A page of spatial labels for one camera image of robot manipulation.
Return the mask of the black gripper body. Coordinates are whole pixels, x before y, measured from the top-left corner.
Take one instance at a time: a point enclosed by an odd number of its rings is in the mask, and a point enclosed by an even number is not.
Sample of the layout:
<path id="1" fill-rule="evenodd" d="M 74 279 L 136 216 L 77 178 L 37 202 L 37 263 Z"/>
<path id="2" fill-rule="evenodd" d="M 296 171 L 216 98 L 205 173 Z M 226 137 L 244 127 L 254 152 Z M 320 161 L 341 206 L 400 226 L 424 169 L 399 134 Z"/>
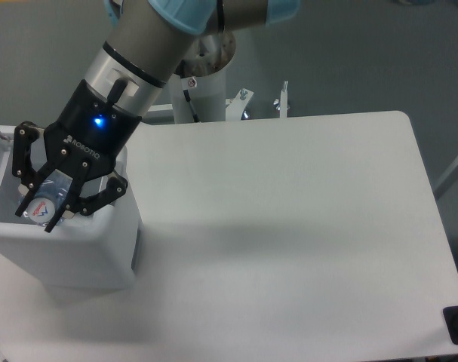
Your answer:
<path id="1" fill-rule="evenodd" d="M 36 172 L 39 187 L 55 170 L 74 179 L 86 164 L 84 181 L 113 174 L 126 189 L 128 181 L 116 173 L 116 158 L 135 131 L 141 117 L 98 97 L 81 80 L 58 119 L 43 133 L 47 161 Z"/>

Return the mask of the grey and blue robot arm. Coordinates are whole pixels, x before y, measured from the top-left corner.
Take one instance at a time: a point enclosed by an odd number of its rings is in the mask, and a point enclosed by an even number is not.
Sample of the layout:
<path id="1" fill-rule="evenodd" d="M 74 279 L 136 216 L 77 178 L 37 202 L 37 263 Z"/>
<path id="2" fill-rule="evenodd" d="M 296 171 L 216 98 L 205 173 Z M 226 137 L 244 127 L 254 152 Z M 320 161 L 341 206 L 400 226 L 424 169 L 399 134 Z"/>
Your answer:
<path id="1" fill-rule="evenodd" d="M 124 1 L 120 17 L 55 122 L 14 129 L 12 174 L 22 216 L 55 171 L 71 181 L 45 221 L 89 216 L 124 196 L 116 158 L 196 39 L 289 20 L 298 1 Z"/>

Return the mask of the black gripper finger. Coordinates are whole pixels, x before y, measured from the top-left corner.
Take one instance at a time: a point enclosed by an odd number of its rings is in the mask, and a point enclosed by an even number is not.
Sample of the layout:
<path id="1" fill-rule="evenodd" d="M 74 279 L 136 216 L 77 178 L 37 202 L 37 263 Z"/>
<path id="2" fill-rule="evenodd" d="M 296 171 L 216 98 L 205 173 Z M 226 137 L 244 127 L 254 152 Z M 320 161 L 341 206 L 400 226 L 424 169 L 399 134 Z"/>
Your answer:
<path id="1" fill-rule="evenodd" d="M 82 178 L 72 181 L 66 197 L 45 226 L 46 232 L 51 232 L 62 218 L 70 218 L 72 214 L 80 213 L 82 216 L 92 215 L 124 196 L 128 190 L 128 181 L 120 175 L 111 175 L 104 190 L 88 197 L 81 196 L 82 186 L 84 184 L 85 181 Z"/>
<path id="2" fill-rule="evenodd" d="M 30 121 L 22 122 L 14 129 L 12 174 L 20 179 L 20 193 L 23 196 L 15 211 L 18 217 L 23 215 L 41 184 L 48 177 L 48 163 L 45 162 L 38 170 L 35 170 L 31 159 L 32 144 L 40 139 L 43 133 L 43 128 Z"/>

